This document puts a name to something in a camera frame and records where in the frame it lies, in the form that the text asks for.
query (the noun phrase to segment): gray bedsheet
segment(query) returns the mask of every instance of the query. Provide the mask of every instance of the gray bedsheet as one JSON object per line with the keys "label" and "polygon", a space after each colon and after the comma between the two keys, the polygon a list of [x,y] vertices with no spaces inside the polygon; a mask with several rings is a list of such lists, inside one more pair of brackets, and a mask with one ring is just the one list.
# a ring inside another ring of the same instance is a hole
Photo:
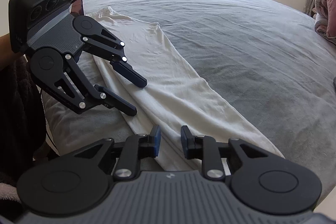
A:
{"label": "gray bedsheet", "polygon": [[336,47],[271,0],[84,0],[158,22],[179,53],[284,156],[336,184]]}

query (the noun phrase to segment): white cloth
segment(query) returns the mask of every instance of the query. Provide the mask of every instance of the white cloth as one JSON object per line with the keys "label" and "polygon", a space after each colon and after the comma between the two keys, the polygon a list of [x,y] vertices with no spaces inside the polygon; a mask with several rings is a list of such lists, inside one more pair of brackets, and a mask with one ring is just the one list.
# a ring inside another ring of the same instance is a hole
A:
{"label": "white cloth", "polygon": [[0,183],[0,200],[11,200],[21,203],[16,188],[6,183]]}
{"label": "white cloth", "polygon": [[199,161],[185,160],[180,128],[194,135],[209,135],[219,142],[241,138],[276,155],[281,152],[208,83],[177,52],[158,23],[120,15],[110,7],[89,14],[125,42],[125,55],[148,84],[138,88],[116,73],[108,61],[94,57],[105,84],[137,107],[134,117],[124,115],[135,134],[161,126],[158,163],[165,170],[199,168]]}

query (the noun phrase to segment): ribbed gray surface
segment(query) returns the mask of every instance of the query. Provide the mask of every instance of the ribbed gray surface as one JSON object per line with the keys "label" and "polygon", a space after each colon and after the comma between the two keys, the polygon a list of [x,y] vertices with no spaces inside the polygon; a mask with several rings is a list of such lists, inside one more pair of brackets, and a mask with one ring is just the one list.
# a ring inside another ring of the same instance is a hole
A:
{"label": "ribbed gray surface", "polygon": [[60,53],[75,54],[84,42],[81,41],[81,35],[73,29],[73,18],[73,15],[67,15],[56,26],[35,41],[31,48],[36,50],[41,47],[51,47]]}
{"label": "ribbed gray surface", "polygon": [[312,213],[275,217],[258,213],[240,203],[220,182],[204,179],[199,171],[142,172],[132,182],[115,185],[103,203],[69,218],[44,218],[28,213],[27,224],[295,224]]}

